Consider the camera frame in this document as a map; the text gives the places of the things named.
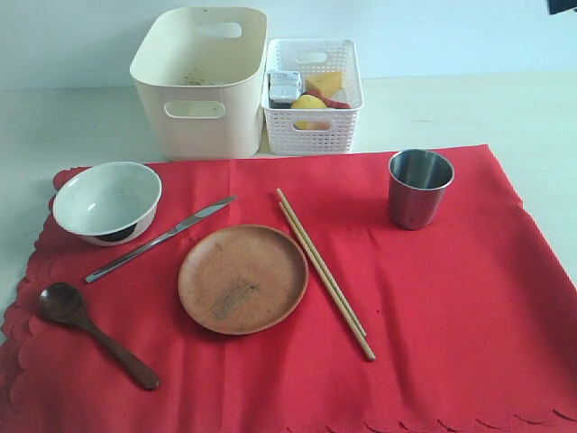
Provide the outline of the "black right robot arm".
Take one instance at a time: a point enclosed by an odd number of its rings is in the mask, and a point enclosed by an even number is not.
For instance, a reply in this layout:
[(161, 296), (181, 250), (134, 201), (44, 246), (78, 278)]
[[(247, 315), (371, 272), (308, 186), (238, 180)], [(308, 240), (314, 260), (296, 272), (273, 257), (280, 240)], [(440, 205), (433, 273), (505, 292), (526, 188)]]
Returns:
[(549, 14), (559, 14), (577, 8), (577, 0), (547, 0)]

